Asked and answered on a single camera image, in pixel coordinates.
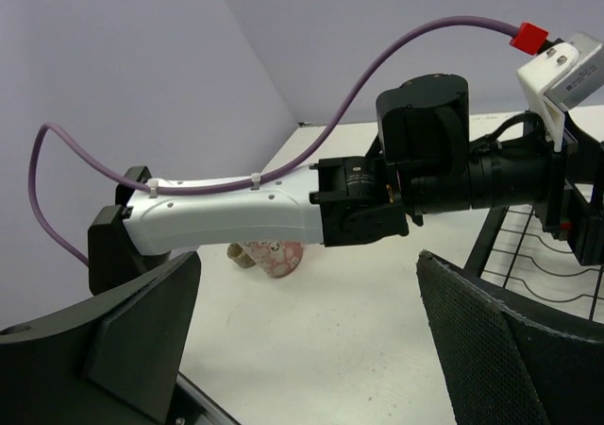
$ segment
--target red connector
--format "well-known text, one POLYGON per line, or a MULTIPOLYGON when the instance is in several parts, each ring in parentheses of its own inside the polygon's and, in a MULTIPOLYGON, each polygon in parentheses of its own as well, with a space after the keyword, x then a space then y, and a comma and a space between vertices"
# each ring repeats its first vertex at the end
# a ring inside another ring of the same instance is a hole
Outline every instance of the red connector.
POLYGON ((523 22, 516 37, 510 41, 510 45, 529 55, 535 55, 547 41, 548 34, 548 32, 536 25, 523 22))

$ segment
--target white table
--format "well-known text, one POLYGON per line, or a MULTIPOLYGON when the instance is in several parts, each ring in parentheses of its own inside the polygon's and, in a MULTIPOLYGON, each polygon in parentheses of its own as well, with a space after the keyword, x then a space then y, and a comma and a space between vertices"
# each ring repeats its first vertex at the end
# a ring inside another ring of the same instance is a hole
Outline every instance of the white table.
MULTIPOLYGON (((573 115, 604 139, 604 106, 573 115)), ((508 116, 472 118, 472 138, 508 116)), ((266 169, 295 157, 321 130, 298 129, 266 169)), ((362 155, 376 130, 337 127, 310 162, 362 155)), ((201 247, 181 371, 244 425, 454 423, 415 263, 426 248, 463 266, 485 215, 427 216, 421 229, 410 222, 409 237, 369 246, 309 246, 281 280, 238 268, 225 245, 201 247)))

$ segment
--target purple cable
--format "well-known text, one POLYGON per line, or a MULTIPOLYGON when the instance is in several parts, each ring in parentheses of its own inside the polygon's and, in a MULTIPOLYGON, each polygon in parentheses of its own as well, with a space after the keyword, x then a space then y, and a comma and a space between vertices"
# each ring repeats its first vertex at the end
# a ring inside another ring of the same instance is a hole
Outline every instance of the purple cable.
MULTIPOLYGON (((427 24, 418 26, 414 30, 410 31, 409 33, 403 35, 398 40, 396 40, 369 65, 369 67, 365 70, 359 80, 357 80, 357 83, 355 83, 355 85, 352 87, 352 90, 350 91, 350 93, 348 93, 348 95, 344 99, 344 102, 333 115, 326 128, 307 149, 305 149, 302 153, 300 153, 299 156, 297 156, 292 161, 277 168, 276 170, 262 175, 260 182, 264 183, 279 179, 284 175, 290 173, 292 170, 295 169, 295 167, 299 166, 302 162, 308 159, 317 150, 317 148, 321 146, 321 144, 326 140, 326 138, 333 131, 333 129, 338 125, 345 112, 348 110, 348 107, 350 107, 350 104, 352 103, 354 98, 357 96, 357 94, 359 94, 359 91, 362 89, 365 83, 367 83, 373 73, 394 52, 403 47, 405 44, 413 41, 415 38, 429 33, 430 31, 434 31, 439 28, 445 28, 448 26, 476 26, 496 31, 504 35, 508 35, 511 38, 515 38, 519 32, 519 28, 517 26, 506 24, 495 19, 488 19, 485 17, 476 16, 444 17, 442 19, 437 19, 435 21, 428 22, 427 24)), ((77 250, 74 246, 65 241, 51 227, 48 221, 44 218, 42 210, 40 209, 40 204, 38 203, 38 196, 36 194, 36 172, 38 169, 38 160, 40 158, 42 142, 48 130, 52 130, 53 132, 55 132, 60 137, 60 139, 63 140, 63 142, 65 142, 77 154, 77 156, 79 156, 94 170, 106 176, 107 178, 139 191, 149 192, 149 187, 146 184, 142 184, 137 181, 124 178, 122 175, 107 168, 105 165, 103 165, 95 158, 93 158, 89 153, 87 153, 86 150, 84 150, 84 148, 77 144, 77 142, 59 125, 56 125, 54 123, 46 123, 45 125, 42 125, 42 127, 38 131, 38 135, 36 136, 36 141, 34 143, 34 147, 31 152, 31 159, 29 162, 29 173, 27 182, 29 191, 29 202, 31 203, 31 207, 36 218, 38 219, 38 222, 40 223, 42 228, 50 235, 50 237, 53 238, 60 246, 68 250, 76 258, 78 258, 81 262, 88 266, 88 259, 86 258, 86 256, 82 252, 77 250)), ((158 194, 165 196, 201 196, 237 191, 250 186, 252 186, 252 180, 245 179, 229 182, 226 184, 217 184, 213 186, 158 187, 158 194)))

